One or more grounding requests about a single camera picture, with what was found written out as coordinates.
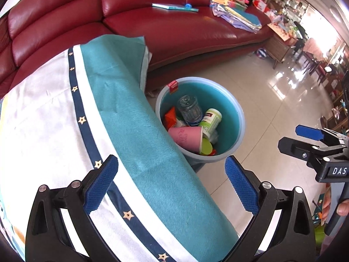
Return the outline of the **person right hand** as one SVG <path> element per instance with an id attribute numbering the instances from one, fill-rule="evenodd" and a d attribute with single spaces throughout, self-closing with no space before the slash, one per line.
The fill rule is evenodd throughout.
<path id="1" fill-rule="evenodd" d="M 326 191 L 323 198 L 322 204 L 322 219 L 321 225 L 323 225 L 330 213 L 330 204 L 331 204 L 331 188 L 329 184 L 326 184 Z M 349 200 L 344 200 L 339 204 L 337 208 L 337 214 L 339 216 L 347 216 L 349 212 Z"/>

